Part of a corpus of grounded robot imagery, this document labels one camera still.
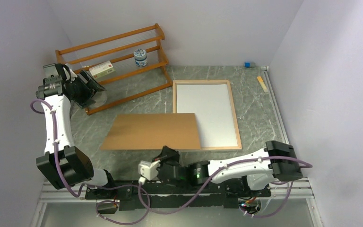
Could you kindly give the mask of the wooden frame backing board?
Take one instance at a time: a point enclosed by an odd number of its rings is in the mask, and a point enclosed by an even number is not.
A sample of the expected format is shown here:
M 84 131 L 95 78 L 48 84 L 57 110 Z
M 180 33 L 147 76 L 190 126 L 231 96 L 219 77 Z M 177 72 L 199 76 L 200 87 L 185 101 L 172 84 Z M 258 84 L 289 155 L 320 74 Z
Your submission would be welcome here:
M 201 149 L 193 113 L 119 114 L 101 150 Z

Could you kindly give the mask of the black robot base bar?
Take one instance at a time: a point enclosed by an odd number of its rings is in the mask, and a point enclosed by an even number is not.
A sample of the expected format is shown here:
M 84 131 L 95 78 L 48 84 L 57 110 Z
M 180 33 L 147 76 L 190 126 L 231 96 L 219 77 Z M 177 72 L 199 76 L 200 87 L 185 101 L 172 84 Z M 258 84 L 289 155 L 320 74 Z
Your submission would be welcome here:
M 87 200 L 118 200 L 120 203 L 120 211 L 143 209 L 144 206 L 138 198 L 137 185 L 137 180 L 119 180 L 105 186 L 105 188 L 121 186 L 121 188 L 115 190 L 87 187 L 85 198 Z M 149 194 L 150 207 L 155 209 L 179 208 L 198 191 L 198 188 L 178 188 L 158 181 L 145 183 L 143 189 Z M 221 184 L 210 182 L 188 207 L 221 206 L 225 209 L 234 209 L 244 199 L 270 196 L 271 191 L 269 185 L 265 186 L 262 190 L 252 191 L 247 181 L 243 178 L 231 179 Z

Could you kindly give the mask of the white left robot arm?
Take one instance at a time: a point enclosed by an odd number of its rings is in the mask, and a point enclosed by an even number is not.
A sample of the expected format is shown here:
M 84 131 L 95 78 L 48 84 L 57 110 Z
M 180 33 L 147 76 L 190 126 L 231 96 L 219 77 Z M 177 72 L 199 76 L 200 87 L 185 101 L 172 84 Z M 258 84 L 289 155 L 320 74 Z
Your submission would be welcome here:
M 107 170 L 96 169 L 89 157 L 78 149 L 71 133 L 73 104 L 81 109 L 105 100 L 106 90 L 86 71 L 76 74 L 67 64 L 43 67 L 45 78 L 36 91 L 36 102 L 45 116 L 46 145 L 36 166 L 55 189 L 85 183 L 97 187 L 105 199 L 116 193 L 113 177 Z

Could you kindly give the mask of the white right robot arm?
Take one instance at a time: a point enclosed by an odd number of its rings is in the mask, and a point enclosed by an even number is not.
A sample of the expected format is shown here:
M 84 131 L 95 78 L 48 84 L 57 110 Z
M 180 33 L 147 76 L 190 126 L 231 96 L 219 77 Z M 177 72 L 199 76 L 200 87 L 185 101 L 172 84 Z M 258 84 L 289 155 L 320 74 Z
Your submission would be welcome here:
M 253 196 L 269 183 L 295 181 L 303 178 L 292 145 L 276 140 L 267 141 L 265 147 L 248 155 L 224 160 L 207 160 L 188 166 L 180 164 L 178 151 L 164 146 L 153 158 L 159 166 L 159 181 L 181 188 L 197 188 L 205 183 L 221 184 L 231 179 L 245 179 L 241 191 Z

